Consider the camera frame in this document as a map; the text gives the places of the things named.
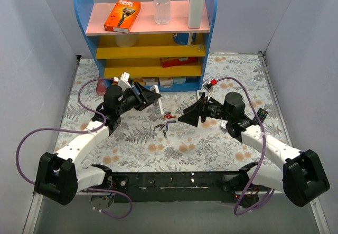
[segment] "clear plastic bottle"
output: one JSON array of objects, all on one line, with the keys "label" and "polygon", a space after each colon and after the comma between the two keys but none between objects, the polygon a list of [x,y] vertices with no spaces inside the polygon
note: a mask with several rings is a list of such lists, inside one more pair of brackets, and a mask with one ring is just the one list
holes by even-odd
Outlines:
[{"label": "clear plastic bottle", "polygon": [[170,22],[170,0],[154,0],[155,22],[157,24],[167,24]]}]

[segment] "floral pattern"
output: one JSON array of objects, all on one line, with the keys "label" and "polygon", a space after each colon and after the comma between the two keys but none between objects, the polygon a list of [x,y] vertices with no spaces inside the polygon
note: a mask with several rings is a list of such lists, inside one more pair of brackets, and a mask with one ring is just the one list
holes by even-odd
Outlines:
[{"label": "floral pattern", "polygon": [[[286,141],[278,120],[276,107],[271,100],[265,74],[256,55],[211,54],[204,79],[235,77],[249,92],[253,105],[269,111],[264,125],[266,131],[281,141]],[[81,85],[98,77],[93,59],[81,59],[77,75],[71,90],[71,96],[64,114],[62,127],[84,129],[92,113],[84,110],[77,102],[77,93]],[[223,102],[231,91],[242,93],[236,82],[220,82],[213,98]],[[187,106],[196,102],[196,92],[163,92],[162,103],[165,111],[179,116]],[[84,88],[81,100],[95,109],[103,100],[96,94],[96,83]],[[247,99],[246,113],[253,116]],[[154,107],[143,111],[131,110],[121,117],[121,124],[106,140],[100,143],[82,162],[83,167],[94,163],[109,166],[114,172],[144,171],[233,171],[260,158],[260,153],[231,138],[220,127],[220,121],[207,119],[204,124],[193,127],[183,123],[169,124],[167,139],[163,132],[155,129],[162,123],[156,117]],[[60,133],[56,150],[73,140],[76,134]],[[269,160],[264,164],[272,165]]]}]

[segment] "toy shelf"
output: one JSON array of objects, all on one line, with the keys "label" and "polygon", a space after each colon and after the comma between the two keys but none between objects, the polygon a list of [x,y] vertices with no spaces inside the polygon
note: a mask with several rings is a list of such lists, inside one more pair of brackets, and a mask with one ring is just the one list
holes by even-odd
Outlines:
[{"label": "toy shelf", "polygon": [[128,72],[130,77],[200,77],[200,61],[186,65],[162,68],[159,58],[110,59],[106,63],[104,76],[119,77]]},{"label": "toy shelf", "polygon": [[[115,3],[95,3],[90,15],[87,36],[117,35],[118,32],[105,31],[104,24],[114,8]],[[129,34],[175,33],[175,32],[210,32],[206,7],[202,14],[201,26],[198,29],[188,27],[189,1],[171,1],[171,20],[168,24],[159,25],[154,21],[154,3],[141,2],[139,11]]]},{"label": "toy shelf", "polygon": [[143,57],[189,57],[205,56],[202,33],[197,34],[193,45],[179,45],[172,34],[145,34],[138,36],[138,43],[129,48],[120,48],[114,36],[101,36],[96,52],[97,59],[121,59]]},{"label": "toy shelf", "polygon": [[[174,84],[160,91],[196,91],[201,89],[212,32],[216,19],[217,0],[204,0],[201,26],[188,28],[189,1],[171,1],[171,21],[158,25],[154,21],[153,2],[141,2],[141,10],[129,33],[105,31],[104,23],[115,3],[94,3],[73,0],[74,11],[82,35],[102,77],[187,77],[186,83]],[[197,33],[192,45],[178,45],[172,33]],[[114,35],[138,34],[138,43],[120,48]],[[160,57],[199,57],[196,63],[163,68]]]}]

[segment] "red object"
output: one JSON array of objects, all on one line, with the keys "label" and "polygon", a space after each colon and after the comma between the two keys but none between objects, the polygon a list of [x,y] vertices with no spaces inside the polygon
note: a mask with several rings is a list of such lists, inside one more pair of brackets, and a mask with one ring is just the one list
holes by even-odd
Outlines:
[{"label": "red object", "polygon": [[198,57],[164,57],[160,58],[163,68],[184,65],[188,63],[198,62]]},{"label": "red object", "polygon": [[103,80],[97,81],[96,93],[99,96],[103,96],[106,93],[105,81]]}]

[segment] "pink shelf board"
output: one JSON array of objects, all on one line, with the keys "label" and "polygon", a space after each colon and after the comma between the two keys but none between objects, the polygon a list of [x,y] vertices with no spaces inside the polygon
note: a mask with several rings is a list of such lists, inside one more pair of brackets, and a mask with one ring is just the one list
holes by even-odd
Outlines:
[{"label": "pink shelf board", "polygon": [[[115,3],[95,3],[88,27],[87,36],[117,35],[123,33],[105,31],[104,23]],[[200,28],[188,28],[189,1],[171,1],[171,21],[165,25],[154,21],[154,3],[141,2],[141,10],[135,19],[130,34],[210,32],[208,16],[204,5]]]}]

